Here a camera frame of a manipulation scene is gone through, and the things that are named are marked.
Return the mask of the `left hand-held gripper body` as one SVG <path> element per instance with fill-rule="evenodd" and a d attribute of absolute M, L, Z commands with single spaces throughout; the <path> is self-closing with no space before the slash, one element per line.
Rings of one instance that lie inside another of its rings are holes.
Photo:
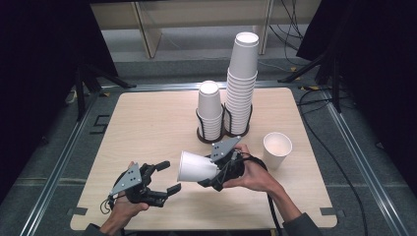
<path fill-rule="evenodd" d="M 109 200 L 114 202 L 116 198 L 126 197 L 132 204 L 153 205 L 154 199 L 150 195 L 149 184 L 154 171 L 154 165 L 139 166 L 138 163 L 134 163 L 118 177 L 109 193 Z"/>

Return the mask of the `black curtain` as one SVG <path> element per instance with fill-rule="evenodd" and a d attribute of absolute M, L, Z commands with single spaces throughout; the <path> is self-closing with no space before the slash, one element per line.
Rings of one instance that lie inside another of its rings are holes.
<path fill-rule="evenodd" d="M 117 74 L 90 5 L 0 0 L 0 203 L 62 107 L 78 69 Z"/>
<path fill-rule="evenodd" d="M 359 0 L 340 74 L 417 196 L 417 0 Z"/>

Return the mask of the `black wire cup holder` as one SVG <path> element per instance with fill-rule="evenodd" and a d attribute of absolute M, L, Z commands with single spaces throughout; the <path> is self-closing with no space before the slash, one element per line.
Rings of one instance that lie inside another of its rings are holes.
<path fill-rule="evenodd" d="M 228 137 L 244 137 L 249 133 L 253 105 L 243 115 L 233 114 L 227 106 L 223 107 L 223 132 Z"/>

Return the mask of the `short stack of white cups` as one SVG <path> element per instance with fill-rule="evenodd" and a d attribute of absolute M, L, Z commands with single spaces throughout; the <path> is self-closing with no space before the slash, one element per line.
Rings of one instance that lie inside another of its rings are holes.
<path fill-rule="evenodd" d="M 204 81 L 199 88 L 197 115 L 200 122 L 200 136 L 207 141 L 220 137 L 223 107 L 219 87 L 214 81 Z"/>

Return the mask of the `black metal stand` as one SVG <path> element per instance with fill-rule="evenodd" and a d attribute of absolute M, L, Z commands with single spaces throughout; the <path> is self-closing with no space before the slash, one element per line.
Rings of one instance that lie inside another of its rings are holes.
<path fill-rule="evenodd" d="M 136 85 L 128 84 L 122 81 L 117 76 L 113 76 L 107 72 L 104 72 L 103 70 L 100 70 L 91 64 L 80 65 L 77 68 L 75 77 L 75 87 L 78 104 L 78 120 L 81 120 L 87 113 L 84 88 L 87 88 L 89 92 L 92 93 L 101 92 L 102 90 L 102 86 L 97 80 L 98 78 L 104 78 L 107 81 L 123 89 L 132 89 L 136 87 Z"/>
<path fill-rule="evenodd" d="M 312 62 L 303 66 L 301 69 L 293 72 L 289 77 L 278 80 L 279 83 L 292 83 L 297 78 L 310 72 L 315 67 L 319 66 L 319 71 L 315 77 L 318 85 L 322 86 L 328 81 L 331 81 L 331 102 L 335 110 L 340 113 L 340 98 L 339 98 L 339 57 L 335 52 L 325 51 Z"/>

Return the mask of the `tall stack of white cups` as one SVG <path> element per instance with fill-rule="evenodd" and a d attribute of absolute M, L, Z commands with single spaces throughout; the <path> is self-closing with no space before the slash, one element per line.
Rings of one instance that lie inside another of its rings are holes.
<path fill-rule="evenodd" d="M 239 32 L 234 39 L 227 70 L 225 106 L 233 114 L 243 115 L 252 105 L 258 75 L 259 37 L 248 31 Z"/>

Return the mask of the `white cup stack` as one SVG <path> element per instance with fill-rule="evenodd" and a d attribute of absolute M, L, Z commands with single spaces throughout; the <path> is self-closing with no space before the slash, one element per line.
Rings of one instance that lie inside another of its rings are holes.
<path fill-rule="evenodd" d="M 205 143 L 215 143 L 220 141 L 223 136 L 223 113 L 213 119 L 207 119 L 200 115 L 199 110 L 196 110 L 198 120 L 197 137 Z"/>

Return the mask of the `person's right hand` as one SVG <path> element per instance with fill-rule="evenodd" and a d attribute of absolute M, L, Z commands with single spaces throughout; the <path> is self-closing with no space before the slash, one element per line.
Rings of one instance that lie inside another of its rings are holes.
<path fill-rule="evenodd" d="M 243 154 L 245 170 L 241 177 L 224 182 L 224 188 L 244 187 L 269 195 L 280 194 L 283 191 L 282 186 L 260 164 L 250 160 L 251 155 L 246 145 L 238 144 L 235 148 Z"/>

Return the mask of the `metal floor rail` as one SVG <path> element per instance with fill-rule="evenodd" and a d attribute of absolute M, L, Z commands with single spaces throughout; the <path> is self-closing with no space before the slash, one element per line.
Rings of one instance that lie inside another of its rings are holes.
<path fill-rule="evenodd" d="M 58 186 L 59 180 L 72 156 L 75 145 L 78 139 L 81 136 L 81 133 L 87 123 L 90 111 L 95 104 L 97 98 L 99 97 L 98 92 L 92 92 L 89 96 L 89 101 L 87 102 L 87 107 L 85 112 L 77 119 L 71 135 L 64 145 L 57 162 L 53 166 L 52 172 L 49 177 L 46 179 L 42 191 L 37 198 L 34 207 L 30 211 L 30 215 L 26 220 L 26 223 L 19 234 L 19 236 L 33 236 L 36 232 L 36 229 L 42 220 L 49 203 L 55 193 L 55 190 Z"/>
<path fill-rule="evenodd" d="M 360 148 L 342 113 L 339 112 L 333 104 L 329 106 L 328 110 L 337 129 L 345 140 L 347 147 L 349 148 L 349 151 L 351 152 L 353 159 L 393 236 L 410 236 L 410 233 L 398 214 L 398 210 L 396 209 L 391 197 L 388 195 L 388 192 L 382 182 L 378 179 L 372 166 L 367 160 L 367 156 Z"/>

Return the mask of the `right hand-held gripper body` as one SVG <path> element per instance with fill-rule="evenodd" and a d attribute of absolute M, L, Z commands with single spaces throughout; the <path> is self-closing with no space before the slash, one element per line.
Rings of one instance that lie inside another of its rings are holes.
<path fill-rule="evenodd" d="M 216 165 L 217 174 L 209 181 L 209 184 L 218 192 L 223 189 L 224 182 L 236 179 L 244 173 L 243 157 L 235 149 L 240 141 L 241 137 L 237 136 L 212 145 L 209 159 Z"/>

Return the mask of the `single white paper cup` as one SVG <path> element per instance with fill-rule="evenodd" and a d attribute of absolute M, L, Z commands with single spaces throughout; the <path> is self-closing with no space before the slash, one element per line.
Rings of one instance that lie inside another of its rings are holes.
<path fill-rule="evenodd" d="M 212 179 L 218 172 L 219 169 L 209 158 L 183 150 L 177 180 L 180 182 L 200 182 Z"/>
<path fill-rule="evenodd" d="M 292 151 L 293 144 L 284 134 L 272 132 L 264 137 L 263 161 L 270 170 L 277 169 Z"/>

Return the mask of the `person's left hand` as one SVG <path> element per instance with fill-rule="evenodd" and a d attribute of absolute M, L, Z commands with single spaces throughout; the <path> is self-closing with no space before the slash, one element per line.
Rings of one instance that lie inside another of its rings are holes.
<path fill-rule="evenodd" d="M 123 197 L 116 201 L 113 211 L 111 211 L 109 217 L 103 224 L 120 225 L 124 228 L 133 217 L 138 215 L 141 211 L 148 209 L 148 204 L 133 204 L 126 197 Z"/>

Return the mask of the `light wooden shelf unit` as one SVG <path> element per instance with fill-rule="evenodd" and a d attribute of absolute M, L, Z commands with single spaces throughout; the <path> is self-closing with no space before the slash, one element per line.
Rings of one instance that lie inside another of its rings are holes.
<path fill-rule="evenodd" d="M 91 0 L 103 30 L 138 30 L 146 56 L 155 56 L 166 28 L 251 26 L 266 50 L 273 0 Z"/>

